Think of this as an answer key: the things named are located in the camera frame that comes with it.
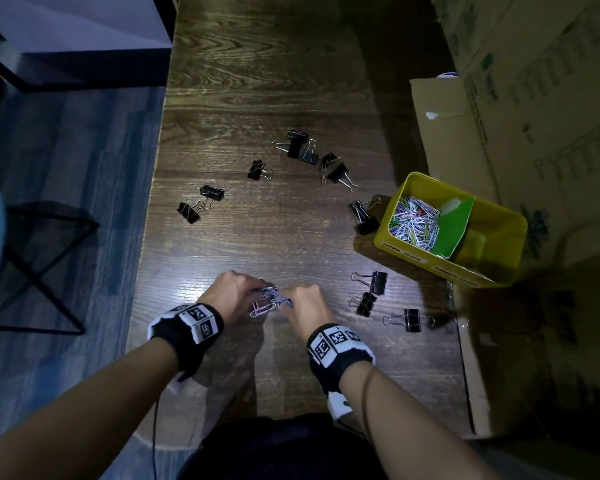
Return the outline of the black metal stool frame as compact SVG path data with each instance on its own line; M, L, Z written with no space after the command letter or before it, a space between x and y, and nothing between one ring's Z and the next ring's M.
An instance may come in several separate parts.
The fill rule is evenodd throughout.
M56 201L30 201L6 206L6 238L0 281L12 269L24 281L0 303L0 315L35 290L55 307L71 330L0 324L0 332L80 337L87 329L45 281L46 275L72 252L96 236L100 224L86 210Z

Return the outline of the person's right forearm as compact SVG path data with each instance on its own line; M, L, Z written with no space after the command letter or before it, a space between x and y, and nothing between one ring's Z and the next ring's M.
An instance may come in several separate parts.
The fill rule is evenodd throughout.
M370 362L339 387L391 480L500 480L469 444Z

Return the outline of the person's left forearm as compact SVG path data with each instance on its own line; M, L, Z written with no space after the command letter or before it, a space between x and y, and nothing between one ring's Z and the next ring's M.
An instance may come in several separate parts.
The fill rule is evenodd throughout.
M152 339L97 371L0 436L0 480L98 480L178 370Z

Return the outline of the large cardboard box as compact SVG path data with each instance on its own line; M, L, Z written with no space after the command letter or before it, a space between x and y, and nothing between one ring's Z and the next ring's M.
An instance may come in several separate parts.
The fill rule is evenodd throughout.
M429 174L528 219L542 265L600 257L600 0L432 0L454 78L413 79Z

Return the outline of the black right wristband with markers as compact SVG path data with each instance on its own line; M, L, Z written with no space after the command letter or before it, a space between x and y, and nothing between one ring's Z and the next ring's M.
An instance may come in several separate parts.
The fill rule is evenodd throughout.
M376 364L376 356L349 327L331 323L312 332L306 343L310 369L327 396L329 413L334 421L352 413L339 387L344 371L353 363Z

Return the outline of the black left wristband with markers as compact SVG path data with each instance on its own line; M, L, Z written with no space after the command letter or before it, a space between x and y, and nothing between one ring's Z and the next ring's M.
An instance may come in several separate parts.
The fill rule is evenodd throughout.
M180 375L177 382L197 373L211 346L224 331L224 319L208 304L179 305L153 320L147 327L147 340L160 338L173 348Z

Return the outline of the flat cardboard sheet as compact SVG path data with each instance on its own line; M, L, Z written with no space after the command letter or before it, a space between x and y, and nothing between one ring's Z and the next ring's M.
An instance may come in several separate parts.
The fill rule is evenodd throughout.
M600 255L509 288L451 288L477 437L600 436Z

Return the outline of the pile of coloured paper clips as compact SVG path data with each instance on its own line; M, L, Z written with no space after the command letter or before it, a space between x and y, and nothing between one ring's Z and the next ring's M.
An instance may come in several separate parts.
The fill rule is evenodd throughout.
M389 233L425 251L431 251L440 232L440 211L412 196L402 196L389 222Z

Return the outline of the yellow plastic bin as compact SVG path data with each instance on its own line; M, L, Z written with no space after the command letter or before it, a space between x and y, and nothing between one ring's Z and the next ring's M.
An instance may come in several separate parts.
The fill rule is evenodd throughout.
M412 196L437 210L452 198L475 197L466 233L449 259L421 250L389 233L390 219L402 196ZM527 220L519 213L413 172L389 202L374 245L455 285L473 289L501 288L515 281L527 227Z

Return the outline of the person's left hand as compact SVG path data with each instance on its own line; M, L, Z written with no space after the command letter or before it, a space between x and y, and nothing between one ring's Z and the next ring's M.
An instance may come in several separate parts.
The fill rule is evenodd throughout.
M207 305L217 311L226 327L231 327L249 310L256 301L248 301L248 278L250 275L227 271L198 298L197 304Z

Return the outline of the black wristband with markers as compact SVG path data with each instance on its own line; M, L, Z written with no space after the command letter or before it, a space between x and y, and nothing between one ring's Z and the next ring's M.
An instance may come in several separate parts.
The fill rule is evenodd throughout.
M310 369L327 396L329 413L334 421L352 413L339 387L344 371L353 363L376 364L376 356L349 327L331 323L312 332L306 343Z
M147 340L160 338L173 348L180 375L177 382L197 373L211 346L224 331L224 319L208 304L179 305L153 320L147 327Z

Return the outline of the green plastic divider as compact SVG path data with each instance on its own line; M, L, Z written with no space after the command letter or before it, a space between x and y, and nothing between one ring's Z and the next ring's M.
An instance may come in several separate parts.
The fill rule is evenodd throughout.
M474 196L466 200L452 198L438 209L438 233L430 253L444 259L454 254L466 233L474 202Z

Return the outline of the person's right hand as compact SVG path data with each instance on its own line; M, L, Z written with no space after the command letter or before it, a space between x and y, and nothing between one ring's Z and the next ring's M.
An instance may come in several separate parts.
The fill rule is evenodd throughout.
M284 290L288 290L294 306L280 313L288 319L303 343L306 344L320 327L336 323L317 284L298 285Z

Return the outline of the person's dark clothing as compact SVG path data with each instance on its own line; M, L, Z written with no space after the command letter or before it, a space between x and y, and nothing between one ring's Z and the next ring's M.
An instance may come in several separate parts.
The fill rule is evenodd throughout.
M254 417L216 426L176 480L388 480L362 436L326 413Z

